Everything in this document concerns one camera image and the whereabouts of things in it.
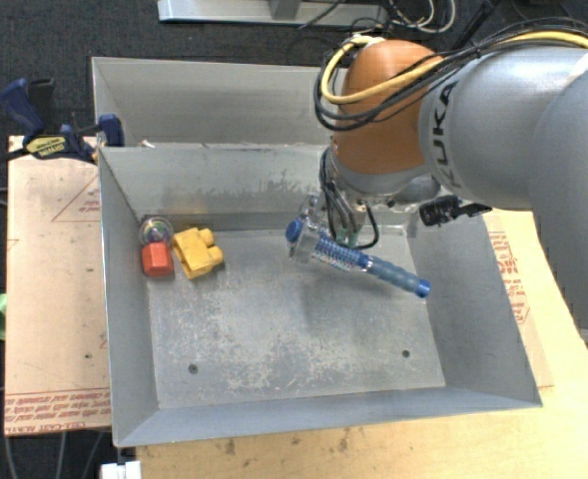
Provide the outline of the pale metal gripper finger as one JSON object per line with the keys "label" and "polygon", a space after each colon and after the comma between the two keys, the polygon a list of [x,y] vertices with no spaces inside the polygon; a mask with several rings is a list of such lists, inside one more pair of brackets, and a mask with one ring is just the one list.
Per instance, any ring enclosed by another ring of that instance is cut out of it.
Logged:
{"label": "pale metal gripper finger", "polygon": [[318,241],[329,238],[329,229],[324,223],[317,223],[310,220],[303,222],[302,237],[305,240]]}
{"label": "pale metal gripper finger", "polygon": [[312,260],[316,241],[301,240],[290,243],[289,259],[299,264],[307,264]]}

